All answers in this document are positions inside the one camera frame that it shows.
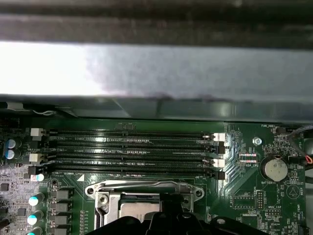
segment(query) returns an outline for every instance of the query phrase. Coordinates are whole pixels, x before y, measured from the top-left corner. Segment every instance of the black connector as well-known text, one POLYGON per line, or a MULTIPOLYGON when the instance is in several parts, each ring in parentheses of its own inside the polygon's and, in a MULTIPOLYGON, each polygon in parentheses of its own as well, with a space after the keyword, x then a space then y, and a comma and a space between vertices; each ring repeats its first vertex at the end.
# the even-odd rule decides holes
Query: black connector
POLYGON ((298 225, 298 235, 310 235, 310 228, 298 225))
POLYGON ((28 168, 28 174, 29 175, 38 175, 40 173, 43 173, 44 168, 41 166, 30 166, 28 168))

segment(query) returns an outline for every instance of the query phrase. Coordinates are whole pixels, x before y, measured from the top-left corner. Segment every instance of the integrated circuit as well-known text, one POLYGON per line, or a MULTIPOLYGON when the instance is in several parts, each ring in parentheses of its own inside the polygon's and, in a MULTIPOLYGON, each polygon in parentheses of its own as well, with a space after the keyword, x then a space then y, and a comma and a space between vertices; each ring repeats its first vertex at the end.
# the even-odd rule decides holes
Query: integrated circuit
POLYGON ((6 183, 1 184, 0 191, 9 191, 9 184, 6 183))
POLYGON ((18 216, 26 216, 26 209, 25 208, 19 208, 17 215, 18 216))

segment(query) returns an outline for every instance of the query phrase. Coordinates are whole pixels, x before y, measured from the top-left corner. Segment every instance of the electrolytic capacitor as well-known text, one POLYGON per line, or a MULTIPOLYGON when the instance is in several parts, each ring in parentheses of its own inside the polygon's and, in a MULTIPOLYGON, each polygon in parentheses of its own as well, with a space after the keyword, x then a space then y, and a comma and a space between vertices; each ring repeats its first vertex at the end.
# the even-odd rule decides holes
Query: electrolytic capacitor
POLYGON ((43 234, 43 230, 40 227, 35 227, 30 233, 28 233, 27 235, 42 235, 43 234))
POLYGON ((10 220, 8 218, 4 218, 0 221, 0 230, 5 228, 10 224, 10 220))
POLYGON ((34 225, 43 217, 44 217, 44 213, 42 211, 35 211, 35 213, 33 213, 27 218, 27 223, 30 225, 34 225))
POLYGON ((19 158, 22 154, 21 151, 18 149, 8 149, 4 153, 6 159, 13 159, 13 158, 19 158))
POLYGON ((41 203, 43 200, 45 199, 45 195, 42 192, 37 193, 34 196, 31 196, 28 199, 28 203, 34 207, 36 205, 38 205, 39 203, 41 203))
POLYGON ((19 148, 19 147, 21 147, 21 145, 22 145, 22 142, 21 142, 19 139, 16 139, 16 140, 14 140, 14 139, 9 139, 9 140, 5 143, 5 146, 6 146, 7 148, 10 148, 10 149, 12 149, 12 148, 19 148))

